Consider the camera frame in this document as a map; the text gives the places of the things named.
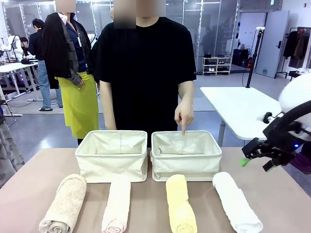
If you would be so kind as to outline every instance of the open doorway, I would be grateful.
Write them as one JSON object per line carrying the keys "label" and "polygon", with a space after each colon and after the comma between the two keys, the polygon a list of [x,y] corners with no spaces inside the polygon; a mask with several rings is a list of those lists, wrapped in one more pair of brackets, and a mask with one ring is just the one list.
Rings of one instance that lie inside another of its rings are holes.
{"label": "open doorway", "polygon": [[256,27],[264,27],[267,13],[240,13],[237,36],[233,43],[231,73],[249,72],[255,50],[258,31]]}

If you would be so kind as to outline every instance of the person in yellow skirt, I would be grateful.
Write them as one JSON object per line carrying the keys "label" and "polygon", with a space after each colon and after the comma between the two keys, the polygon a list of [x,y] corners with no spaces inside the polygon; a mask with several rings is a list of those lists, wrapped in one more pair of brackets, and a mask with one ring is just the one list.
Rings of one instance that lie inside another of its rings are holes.
{"label": "person in yellow skirt", "polygon": [[88,132],[99,128],[98,102],[89,58],[91,43],[74,13],[48,15],[42,49],[50,88],[57,89],[60,84],[65,123],[80,144]]}

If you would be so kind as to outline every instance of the storage basket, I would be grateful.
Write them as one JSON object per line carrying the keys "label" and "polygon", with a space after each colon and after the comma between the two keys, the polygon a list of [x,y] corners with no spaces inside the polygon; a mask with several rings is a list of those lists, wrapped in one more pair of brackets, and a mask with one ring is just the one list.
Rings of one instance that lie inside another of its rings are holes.
{"label": "storage basket", "polygon": [[152,134],[152,177],[166,181],[175,174],[187,181],[212,181],[219,172],[222,151],[210,132],[155,132]]}
{"label": "storage basket", "polygon": [[147,133],[91,131],[76,150],[81,176],[88,183],[110,183],[116,175],[131,182],[147,179]]}

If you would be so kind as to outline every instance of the neck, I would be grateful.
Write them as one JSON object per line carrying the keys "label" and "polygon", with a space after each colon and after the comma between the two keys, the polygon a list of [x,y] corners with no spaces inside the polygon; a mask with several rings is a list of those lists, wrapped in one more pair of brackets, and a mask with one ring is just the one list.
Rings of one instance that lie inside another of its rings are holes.
{"label": "neck", "polygon": [[136,17],[136,25],[145,28],[154,25],[158,20],[159,17]]}
{"label": "neck", "polygon": [[70,23],[70,15],[71,15],[71,13],[62,13],[62,14],[67,16],[67,22]]}

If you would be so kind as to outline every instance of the rolled towel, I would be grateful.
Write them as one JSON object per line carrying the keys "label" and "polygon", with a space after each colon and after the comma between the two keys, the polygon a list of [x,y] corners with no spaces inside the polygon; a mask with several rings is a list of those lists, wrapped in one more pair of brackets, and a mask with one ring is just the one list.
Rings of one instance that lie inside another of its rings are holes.
{"label": "rolled towel", "polygon": [[118,176],[110,185],[105,208],[102,233],[122,233],[127,226],[130,210],[131,182],[126,176]]}
{"label": "rolled towel", "polygon": [[213,178],[213,186],[222,201],[230,224],[237,233],[259,233],[262,222],[249,206],[243,192],[227,172],[219,172]]}
{"label": "rolled towel", "polygon": [[170,225],[173,233],[197,233],[192,207],[188,202],[187,181],[184,175],[174,175],[166,181]]}
{"label": "rolled towel", "polygon": [[40,233],[72,233],[85,195],[85,178],[72,174],[63,179],[39,224]]}

